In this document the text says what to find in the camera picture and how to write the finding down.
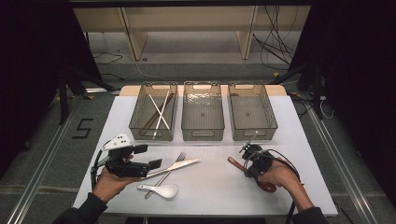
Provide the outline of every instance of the hand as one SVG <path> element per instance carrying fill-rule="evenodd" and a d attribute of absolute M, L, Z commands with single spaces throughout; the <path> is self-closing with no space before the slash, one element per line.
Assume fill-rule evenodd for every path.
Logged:
<path fill-rule="evenodd" d="M 297 175 L 288 166 L 279 161 L 273 161 L 270 169 L 263 175 L 259 175 L 258 180 L 266 180 L 279 187 L 285 188 L 296 204 L 299 212 L 314 206 Z"/>
<path fill-rule="evenodd" d="M 288 166 L 279 161 L 273 161 L 270 169 L 263 175 L 259 175 L 258 180 L 260 182 L 268 181 L 287 190 L 295 184 L 300 184 L 297 175 Z"/>
<path fill-rule="evenodd" d="M 118 177 L 111 174 L 107 168 L 104 167 L 98 179 L 98 183 L 93 189 L 93 194 L 102 200 L 102 202 L 108 203 L 108 201 L 123 191 L 127 185 L 139 179 L 140 177 Z"/>

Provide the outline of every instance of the knife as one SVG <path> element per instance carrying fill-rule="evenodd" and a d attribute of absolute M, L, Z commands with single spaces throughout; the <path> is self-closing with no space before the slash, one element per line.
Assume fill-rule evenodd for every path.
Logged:
<path fill-rule="evenodd" d="M 166 172 L 168 172 L 168 171 L 176 170 L 176 169 L 178 169 L 178 168 L 181 168 L 181 167 L 183 167 L 183 166 L 186 166 L 186 165 L 189 165 L 189 164 L 198 162 L 198 161 L 200 161 L 200 160 L 201 160 L 201 159 L 190 159 L 190 160 L 186 160 L 186 161 L 177 161 L 177 162 L 173 163 L 171 166 L 169 166 L 168 168 L 166 168 L 166 169 L 164 169 L 164 170 L 157 171 L 157 172 L 154 172 L 154 173 L 152 173 L 152 174 L 148 174 L 146 177 L 141 178 L 140 181 L 145 180 L 145 179 L 152 178 L 152 177 L 154 177 L 154 176 L 156 176 L 156 175 L 160 175 L 160 174 L 166 173 Z"/>

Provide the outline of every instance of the white spoon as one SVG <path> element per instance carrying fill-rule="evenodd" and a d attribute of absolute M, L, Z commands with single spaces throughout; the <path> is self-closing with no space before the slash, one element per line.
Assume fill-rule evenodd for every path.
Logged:
<path fill-rule="evenodd" d="M 176 185 L 162 185 L 162 186 L 157 186 L 157 187 L 151 186 L 151 185 L 137 185 L 136 188 L 152 190 L 154 192 L 157 192 L 164 198 L 172 198 L 177 193 Z"/>

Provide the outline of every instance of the floor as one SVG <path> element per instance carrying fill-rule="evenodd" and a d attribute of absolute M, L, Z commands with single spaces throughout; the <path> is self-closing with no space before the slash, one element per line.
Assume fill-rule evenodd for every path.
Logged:
<path fill-rule="evenodd" d="M 300 33 L 281 35 L 295 49 Z M 258 32 L 256 36 L 264 40 L 268 33 Z M 269 82 L 276 74 L 284 74 L 288 67 L 277 57 L 262 52 L 254 40 L 248 60 L 242 60 L 232 32 L 150 33 L 138 62 L 132 60 L 123 34 L 90 34 L 90 45 L 104 81 L 116 86 L 152 79 L 182 81 L 198 77 L 222 81 L 242 77 Z M 297 81 L 298 76 L 292 77 L 283 86 L 288 92 L 309 99 L 309 92 L 297 92 Z M 72 119 L 64 126 L 59 125 L 59 101 L 55 98 L 49 105 L 48 114 L 30 141 L 30 149 L 20 153 L 0 180 L 0 223 L 14 220 L 50 223 L 73 204 L 115 94 L 90 93 L 90 96 L 91 99 L 81 99 L 70 94 Z M 309 103 L 301 98 L 294 101 L 296 112 L 334 202 L 340 208 L 339 215 L 330 217 L 329 222 L 394 223 L 395 208 L 359 157 L 336 112 L 333 114 L 331 106 L 323 104 L 327 118 L 319 120 Z M 76 138 L 81 136 L 78 127 L 87 124 L 91 128 L 89 137 Z M 124 223 L 125 218 L 102 216 L 99 223 Z M 284 222 L 283 217 L 267 218 L 267 223 Z"/>

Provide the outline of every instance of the fork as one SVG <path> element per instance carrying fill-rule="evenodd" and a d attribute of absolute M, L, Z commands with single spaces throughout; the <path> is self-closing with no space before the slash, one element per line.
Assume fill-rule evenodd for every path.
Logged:
<path fill-rule="evenodd" d="M 177 157 L 176 161 L 184 161 L 184 158 L 186 158 L 186 153 L 181 152 L 180 155 Z M 168 171 L 168 173 L 166 173 L 163 178 L 161 178 L 157 184 L 155 184 L 155 186 L 160 186 L 161 183 L 165 180 L 165 178 L 170 175 L 172 173 L 172 171 Z M 152 194 L 154 193 L 154 191 L 149 191 L 146 195 L 145 195 L 145 199 L 148 199 Z"/>

